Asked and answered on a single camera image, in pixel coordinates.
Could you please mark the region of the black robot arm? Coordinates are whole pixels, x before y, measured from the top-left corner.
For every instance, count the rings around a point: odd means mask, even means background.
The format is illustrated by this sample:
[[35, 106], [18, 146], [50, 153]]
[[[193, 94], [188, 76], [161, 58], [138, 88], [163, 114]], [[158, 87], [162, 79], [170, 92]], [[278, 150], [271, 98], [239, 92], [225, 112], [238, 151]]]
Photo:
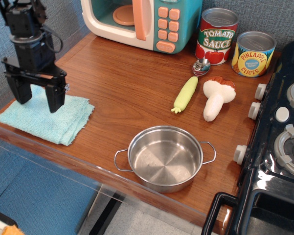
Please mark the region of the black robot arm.
[[46, 8], [39, 0], [0, 0], [0, 13], [10, 29], [10, 41], [16, 57], [4, 57], [5, 77], [20, 104], [32, 98], [31, 85], [45, 89], [51, 113], [65, 103], [67, 73], [55, 65], [52, 36], [56, 33], [45, 25]]

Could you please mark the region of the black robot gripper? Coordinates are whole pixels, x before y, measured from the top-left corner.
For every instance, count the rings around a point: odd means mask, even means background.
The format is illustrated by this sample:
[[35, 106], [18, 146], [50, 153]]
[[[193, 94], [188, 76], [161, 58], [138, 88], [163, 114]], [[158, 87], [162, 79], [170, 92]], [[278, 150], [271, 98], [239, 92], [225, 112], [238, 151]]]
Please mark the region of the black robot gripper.
[[20, 104], [32, 98], [31, 84], [45, 87], [49, 110], [55, 113], [65, 103], [69, 90], [67, 73], [55, 65], [55, 54], [51, 36], [32, 36], [29, 38], [11, 36], [16, 57], [5, 57], [5, 76], [8, 85]]

